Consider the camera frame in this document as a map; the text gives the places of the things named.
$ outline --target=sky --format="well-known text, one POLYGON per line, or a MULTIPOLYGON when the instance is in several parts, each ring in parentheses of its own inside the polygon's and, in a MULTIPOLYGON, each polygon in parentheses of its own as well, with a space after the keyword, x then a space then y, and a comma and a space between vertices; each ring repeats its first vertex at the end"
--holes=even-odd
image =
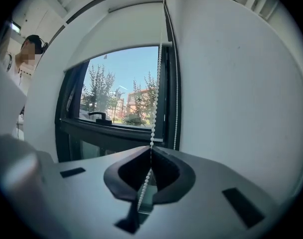
MULTIPOLYGON (((127 102, 128 93, 133 92, 133 80, 134 78, 142 86, 142 89, 146 88, 144 76, 147 78, 148 71, 151 72, 151 76, 157 78, 157 58, 158 47, 141 47, 127 50, 120 50, 91 59, 89 68, 94 65, 94 69, 97 69, 97 65, 105 65, 105 76, 108 72, 115 73, 115 82, 111 91, 120 87, 122 98, 127 102)), ((87 70, 84 84, 88 90, 90 90, 90 75, 87 70)))

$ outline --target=black slot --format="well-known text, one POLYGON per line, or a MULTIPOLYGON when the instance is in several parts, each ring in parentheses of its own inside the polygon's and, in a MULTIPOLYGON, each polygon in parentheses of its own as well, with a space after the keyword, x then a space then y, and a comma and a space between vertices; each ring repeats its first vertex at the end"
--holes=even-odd
POLYGON ((62 177, 63 178, 66 178, 66 177, 70 177, 70 176, 73 176, 73 175, 76 175, 76 174, 79 174, 79 173, 83 173, 85 172, 85 169, 82 168, 82 167, 79 167, 79 168, 74 168, 74 169, 71 169, 71 170, 66 170, 66 171, 63 171, 63 172, 60 172, 62 177))
POLYGON ((262 213, 236 188, 222 191, 247 228, 253 227, 265 217, 262 213))

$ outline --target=ceiling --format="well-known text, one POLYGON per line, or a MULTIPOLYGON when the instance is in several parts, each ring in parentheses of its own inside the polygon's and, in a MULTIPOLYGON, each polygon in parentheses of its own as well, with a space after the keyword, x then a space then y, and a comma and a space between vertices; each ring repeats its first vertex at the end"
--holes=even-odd
MULTIPOLYGON (((45 42, 50 42, 53 36, 62 26, 67 26, 68 19, 73 16, 79 9, 86 6, 93 0, 23 0, 12 14, 12 19, 21 26, 20 37, 16 38, 16 42, 23 43, 24 38, 31 34, 39 35, 45 42)), ((121 5, 128 1, 142 0, 114 0, 111 6, 121 5)), ((248 0, 235 0, 246 5, 248 0)), ((259 0, 251 6, 254 10, 259 0)), ((263 18, 267 17, 277 0, 266 0, 259 10, 258 14, 263 18)), ((12 40, 10 49, 18 49, 20 45, 15 45, 12 40)))

